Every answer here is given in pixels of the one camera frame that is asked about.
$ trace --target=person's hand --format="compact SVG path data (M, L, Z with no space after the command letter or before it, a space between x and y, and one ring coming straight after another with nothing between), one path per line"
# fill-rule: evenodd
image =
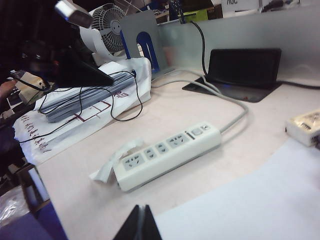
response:
M0 85L0 99L5 99L15 88L17 81L6 81Z

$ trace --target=adapter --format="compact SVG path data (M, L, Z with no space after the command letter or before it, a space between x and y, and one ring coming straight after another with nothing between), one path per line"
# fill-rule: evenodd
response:
M320 135L320 109L290 118L285 123L286 133L306 146L317 144Z

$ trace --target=monitor stand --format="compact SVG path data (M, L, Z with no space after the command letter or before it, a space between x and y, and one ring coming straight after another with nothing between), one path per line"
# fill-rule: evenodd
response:
M196 82L204 84L204 80L200 77L196 80ZM230 97L232 99L237 99L249 103L258 103L270 93L272 93L275 89L277 89L281 83L276 82L273 86L268 88L257 88L257 87L249 87L249 86L239 86L239 85L230 85L230 84L223 84L219 82L210 82L211 84L215 85L223 95ZM183 90L197 92L202 94L210 94L214 95L213 93L209 92L208 90L195 85L195 84L188 84L182 88Z

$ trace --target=fan grille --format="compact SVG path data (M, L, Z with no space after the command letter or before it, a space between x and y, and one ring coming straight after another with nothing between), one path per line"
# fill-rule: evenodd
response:
M105 47L110 53L116 53L124 49L120 37L120 20L125 12L113 3L107 3L93 12L92 28L98 29Z

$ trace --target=label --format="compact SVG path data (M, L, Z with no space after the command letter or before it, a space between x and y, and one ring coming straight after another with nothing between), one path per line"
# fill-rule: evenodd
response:
M221 4L223 14L259 8L259 0L221 0Z

